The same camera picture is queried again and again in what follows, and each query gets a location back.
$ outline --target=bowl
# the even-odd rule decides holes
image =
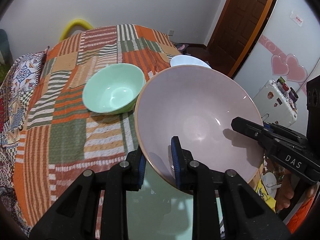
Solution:
[[[161,71],[144,86],[135,129],[146,159],[172,186],[173,136],[211,170],[233,169],[250,182],[264,152],[257,141],[232,130],[237,116],[262,125],[253,101],[236,82],[213,69],[182,65]]]
[[[196,65],[196,66],[202,66],[202,67],[207,67],[211,69],[211,67],[204,61],[188,55],[177,55],[170,60],[171,67],[181,66],[181,65]]]
[[[142,70],[135,65],[109,65],[89,79],[82,92],[82,101],[92,112],[124,113],[133,109],[144,82]]]

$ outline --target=white bowl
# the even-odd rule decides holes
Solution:
[[[171,67],[180,66],[180,65],[196,65],[196,66],[211,68],[204,61],[188,55],[177,55],[170,60]]]

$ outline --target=yellow cloth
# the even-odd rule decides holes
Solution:
[[[266,202],[266,204],[273,210],[273,212],[276,212],[275,211],[276,200],[273,197],[268,195],[261,180],[259,180],[255,191],[263,199],[263,201]]]

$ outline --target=wooden door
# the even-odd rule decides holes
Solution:
[[[219,26],[213,32],[208,45],[210,65],[228,74],[249,38],[265,8],[267,0],[230,0]]]

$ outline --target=wall outlet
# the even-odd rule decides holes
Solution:
[[[169,35],[169,36],[173,36],[173,33],[174,33],[174,30],[169,30],[169,31],[168,31],[168,35]]]

